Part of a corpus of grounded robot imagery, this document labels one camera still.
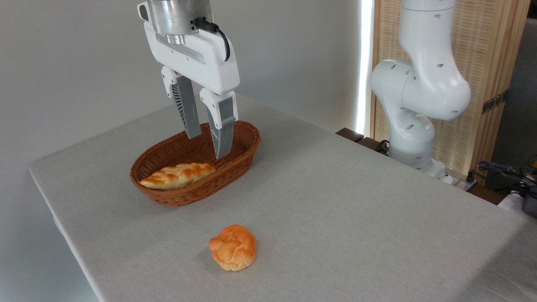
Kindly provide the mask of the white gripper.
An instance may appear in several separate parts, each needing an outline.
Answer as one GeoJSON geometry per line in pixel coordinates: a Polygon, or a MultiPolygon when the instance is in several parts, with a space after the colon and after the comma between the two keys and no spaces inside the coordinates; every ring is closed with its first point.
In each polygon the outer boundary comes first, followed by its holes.
{"type": "Polygon", "coordinates": [[[234,122],[238,120],[232,90],[239,86],[240,76],[233,46],[225,61],[226,48],[218,34],[201,30],[185,36],[184,44],[169,44],[150,23],[145,22],[144,29],[153,56],[164,65],[164,86],[175,102],[188,138],[201,134],[193,80],[204,87],[200,98],[207,108],[216,159],[226,156],[232,147],[234,122]]]}

